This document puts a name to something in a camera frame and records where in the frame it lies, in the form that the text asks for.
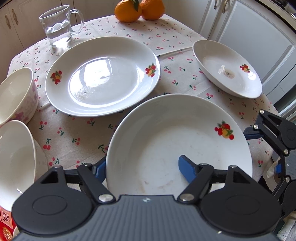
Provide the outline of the large white fruit plate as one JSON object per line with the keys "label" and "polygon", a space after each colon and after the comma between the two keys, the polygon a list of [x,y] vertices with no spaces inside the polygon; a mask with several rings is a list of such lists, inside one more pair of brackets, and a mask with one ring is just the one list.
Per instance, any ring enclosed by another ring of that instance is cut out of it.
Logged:
{"label": "large white fruit plate", "polygon": [[114,196],[178,196],[188,184],[178,167],[181,155],[252,174],[246,138],[226,111],[200,97],[168,94],[142,103],[117,127],[107,152],[107,187]]}
{"label": "large white fruit plate", "polygon": [[126,37],[99,37],[75,45],[53,63],[45,93],[68,115],[104,116],[144,100],[160,73],[159,59],[146,45]]}

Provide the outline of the small white fruit plate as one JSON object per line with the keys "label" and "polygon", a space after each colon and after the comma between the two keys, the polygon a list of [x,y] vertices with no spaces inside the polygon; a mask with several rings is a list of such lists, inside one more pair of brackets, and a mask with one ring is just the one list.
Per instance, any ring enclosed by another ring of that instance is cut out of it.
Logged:
{"label": "small white fruit plate", "polygon": [[251,64],[233,49],[212,40],[198,40],[193,53],[204,75],[228,94],[241,98],[257,98],[262,83]]}

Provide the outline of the white floral bowl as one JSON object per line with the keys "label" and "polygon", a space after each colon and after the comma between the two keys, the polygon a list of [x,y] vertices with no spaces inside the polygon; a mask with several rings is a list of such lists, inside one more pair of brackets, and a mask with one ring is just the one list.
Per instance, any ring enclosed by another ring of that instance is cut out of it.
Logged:
{"label": "white floral bowl", "polygon": [[31,68],[21,68],[1,83],[1,126],[11,120],[27,124],[35,114],[39,94]]}

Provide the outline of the cherry print tablecloth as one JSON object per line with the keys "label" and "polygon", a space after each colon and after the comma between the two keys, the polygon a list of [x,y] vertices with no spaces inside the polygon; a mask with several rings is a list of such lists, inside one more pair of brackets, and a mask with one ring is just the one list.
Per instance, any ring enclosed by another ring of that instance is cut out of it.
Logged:
{"label": "cherry print tablecloth", "polygon": [[[202,36],[170,16],[157,21],[139,19],[131,24],[120,23],[114,16],[90,20],[73,37],[70,46],[102,36],[134,39],[154,51],[162,70],[153,96],[184,93],[202,97],[224,109],[241,129],[253,125],[261,109],[277,112],[265,95],[256,99],[237,98],[213,85],[192,51],[192,44]],[[43,39],[15,56],[8,73],[23,67],[33,70],[39,106],[29,129],[41,147],[50,144],[44,151],[48,166],[60,164],[74,169],[84,163],[94,164],[105,156],[110,139],[127,111],[102,118],[78,118],[54,108],[46,98],[44,84],[49,68],[61,54],[61,50],[53,49]]]}

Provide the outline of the red milk tea carton box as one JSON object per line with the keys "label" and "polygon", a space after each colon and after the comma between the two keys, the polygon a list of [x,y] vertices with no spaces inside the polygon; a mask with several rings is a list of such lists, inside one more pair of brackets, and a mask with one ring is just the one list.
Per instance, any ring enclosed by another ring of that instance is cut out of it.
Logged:
{"label": "red milk tea carton box", "polygon": [[13,239],[13,232],[16,228],[16,223],[12,218],[11,212],[2,207],[0,215],[0,240],[10,241]]}

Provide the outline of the glass mug with water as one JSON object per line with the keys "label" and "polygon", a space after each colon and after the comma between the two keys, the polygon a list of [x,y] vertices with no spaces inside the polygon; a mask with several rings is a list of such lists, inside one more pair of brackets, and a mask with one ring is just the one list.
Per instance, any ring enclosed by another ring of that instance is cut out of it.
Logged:
{"label": "glass mug with water", "polygon": [[[72,14],[77,14],[80,18],[78,30],[73,30],[71,26],[70,16]],[[72,36],[79,34],[84,27],[84,17],[81,11],[70,9],[68,4],[46,11],[39,16],[39,21],[53,48],[61,48],[68,44]]]}

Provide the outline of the bumpy orange without leaf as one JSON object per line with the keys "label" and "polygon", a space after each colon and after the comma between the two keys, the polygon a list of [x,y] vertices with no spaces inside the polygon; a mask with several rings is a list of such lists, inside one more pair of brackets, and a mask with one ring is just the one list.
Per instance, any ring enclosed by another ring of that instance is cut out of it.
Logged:
{"label": "bumpy orange without leaf", "polygon": [[142,17],[145,20],[157,20],[165,13],[162,0],[143,0],[139,5],[142,9]]}

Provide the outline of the orange with green leaf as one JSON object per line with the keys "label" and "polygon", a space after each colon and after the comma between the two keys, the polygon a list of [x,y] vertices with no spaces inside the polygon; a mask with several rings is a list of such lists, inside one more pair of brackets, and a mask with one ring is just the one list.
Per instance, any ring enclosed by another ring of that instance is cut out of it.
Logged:
{"label": "orange with green leaf", "polygon": [[140,18],[142,9],[138,0],[122,0],[116,5],[114,14],[120,22],[132,23]]}

